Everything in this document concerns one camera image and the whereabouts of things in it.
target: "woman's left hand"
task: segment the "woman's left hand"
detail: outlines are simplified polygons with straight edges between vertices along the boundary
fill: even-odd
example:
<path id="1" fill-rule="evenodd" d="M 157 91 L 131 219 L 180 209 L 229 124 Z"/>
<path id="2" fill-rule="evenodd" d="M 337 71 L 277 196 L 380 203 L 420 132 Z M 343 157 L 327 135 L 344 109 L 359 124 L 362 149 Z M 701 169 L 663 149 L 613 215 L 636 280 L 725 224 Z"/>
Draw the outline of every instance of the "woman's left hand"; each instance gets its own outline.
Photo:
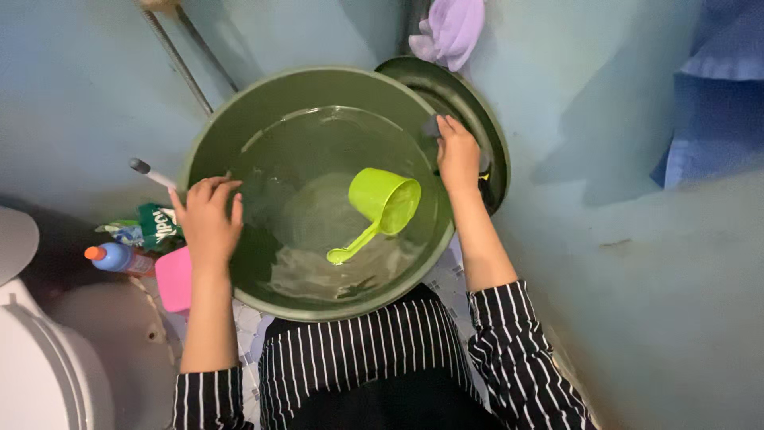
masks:
<path id="1" fill-rule="evenodd" d="M 169 189 L 194 269 L 228 268 L 243 226 L 241 193 L 234 196 L 230 219 L 225 207 L 228 196 L 239 185 L 241 181 L 220 176 L 202 179 L 189 190 L 186 206 L 180 202 L 177 192 Z"/>

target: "light blue wall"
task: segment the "light blue wall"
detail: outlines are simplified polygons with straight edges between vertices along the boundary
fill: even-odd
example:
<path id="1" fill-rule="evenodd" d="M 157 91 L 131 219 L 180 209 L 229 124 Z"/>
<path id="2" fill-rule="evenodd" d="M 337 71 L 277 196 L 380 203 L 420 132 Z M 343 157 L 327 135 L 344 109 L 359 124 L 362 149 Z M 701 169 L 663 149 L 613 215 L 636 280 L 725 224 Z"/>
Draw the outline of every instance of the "light blue wall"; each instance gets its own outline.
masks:
<path id="1" fill-rule="evenodd" d="M 189 0 L 241 87 L 288 67 L 373 69 L 395 54 L 400 0 Z M 162 20 L 213 106 L 231 95 Z M 0 195 L 99 222 L 166 192 L 127 167 L 174 174 L 205 121 L 132 2 L 10 0 L 0 12 Z"/>
<path id="2" fill-rule="evenodd" d="M 494 222 L 605 428 L 764 422 L 764 174 L 648 177 L 698 5 L 488 2 L 469 65 L 512 158 Z"/>

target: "black and white striped sleeve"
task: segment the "black and white striped sleeve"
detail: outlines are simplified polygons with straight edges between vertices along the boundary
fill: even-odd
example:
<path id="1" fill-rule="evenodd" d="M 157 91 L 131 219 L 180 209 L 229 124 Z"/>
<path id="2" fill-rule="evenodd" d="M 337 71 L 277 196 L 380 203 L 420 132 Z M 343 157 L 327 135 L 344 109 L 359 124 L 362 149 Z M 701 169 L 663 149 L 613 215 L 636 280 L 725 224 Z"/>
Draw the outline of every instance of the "black and white striped sleeve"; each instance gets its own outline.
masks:
<path id="1" fill-rule="evenodd" d="M 241 366 L 228 370 L 178 375 L 173 403 L 173 428 L 253 429 L 241 405 Z"/>
<path id="2" fill-rule="evenodd" d="M 507 428 L 594 429 L 578 391 L 552 363 L 525 281 L 468 293 L 469 354 Z"/>

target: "plastic bottle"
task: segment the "plastic bottle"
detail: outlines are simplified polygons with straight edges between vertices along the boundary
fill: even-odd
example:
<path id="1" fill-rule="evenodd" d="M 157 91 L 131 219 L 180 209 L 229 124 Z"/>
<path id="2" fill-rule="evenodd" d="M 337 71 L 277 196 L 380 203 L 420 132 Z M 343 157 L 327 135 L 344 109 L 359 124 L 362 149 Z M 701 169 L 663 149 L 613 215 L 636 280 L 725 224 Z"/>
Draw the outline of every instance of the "plastic bottle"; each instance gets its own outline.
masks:
<path id="1" fill-rule="evenodd" d="M 135 276 L 154 276 L 154 260 L 137 254 L 122 243 L 104 243 L 85 250 L 85 257 L 101 270 L 123 272 Z"/>

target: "white toilet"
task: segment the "white toilet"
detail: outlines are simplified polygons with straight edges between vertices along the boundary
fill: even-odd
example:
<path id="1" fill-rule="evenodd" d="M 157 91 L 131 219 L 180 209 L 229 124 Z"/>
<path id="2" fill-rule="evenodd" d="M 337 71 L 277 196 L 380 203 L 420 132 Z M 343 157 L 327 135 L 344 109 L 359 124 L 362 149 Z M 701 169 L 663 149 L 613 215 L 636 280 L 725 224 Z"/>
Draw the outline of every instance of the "white toilet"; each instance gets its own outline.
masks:
<path id="1" fill-rule="evenodd" d="M 18 277 L 38 243 L 31 217 L 0 207 L 0 428 L 165 429 L 176 369 L 156 309 L 101 284 L 64 293 L 52 316 L 69 327 L 54 322 Z"/>

